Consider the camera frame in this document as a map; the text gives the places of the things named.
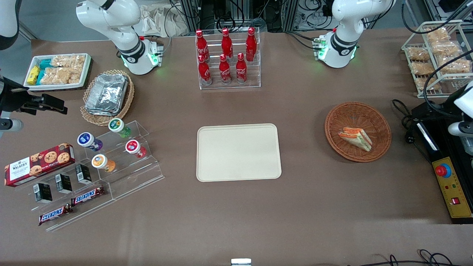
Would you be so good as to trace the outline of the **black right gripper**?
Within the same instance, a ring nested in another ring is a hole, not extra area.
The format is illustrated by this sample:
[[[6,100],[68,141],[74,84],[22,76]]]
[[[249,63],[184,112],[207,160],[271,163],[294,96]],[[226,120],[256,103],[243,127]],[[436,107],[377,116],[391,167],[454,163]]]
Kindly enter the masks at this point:
[[[1,79],[1,113],[27,112],[36,114],[38,110],[44,110],[44,106],[41,103],[42,98],[29,94],[28,88],[10,79]],[[43,94],[43,105],[48,106],[50,111],[63,115],[68,113],[68,108],[64,106],[64,101],[49,94]]]

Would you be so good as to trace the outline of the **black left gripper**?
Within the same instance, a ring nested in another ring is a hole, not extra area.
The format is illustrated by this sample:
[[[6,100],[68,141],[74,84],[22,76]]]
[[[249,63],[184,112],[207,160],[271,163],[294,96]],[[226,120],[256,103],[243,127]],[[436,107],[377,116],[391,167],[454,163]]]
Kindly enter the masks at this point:
[[[454,104],[454,101],[463,96],[464,93],[465,91],[456,91],[442,104],[436,105],[431,102],[432,107],[429,107],[427,102],[416,106],[412,109],[412,121],[432,121],[433,117],[439,119],[463,119],[463,111]]]

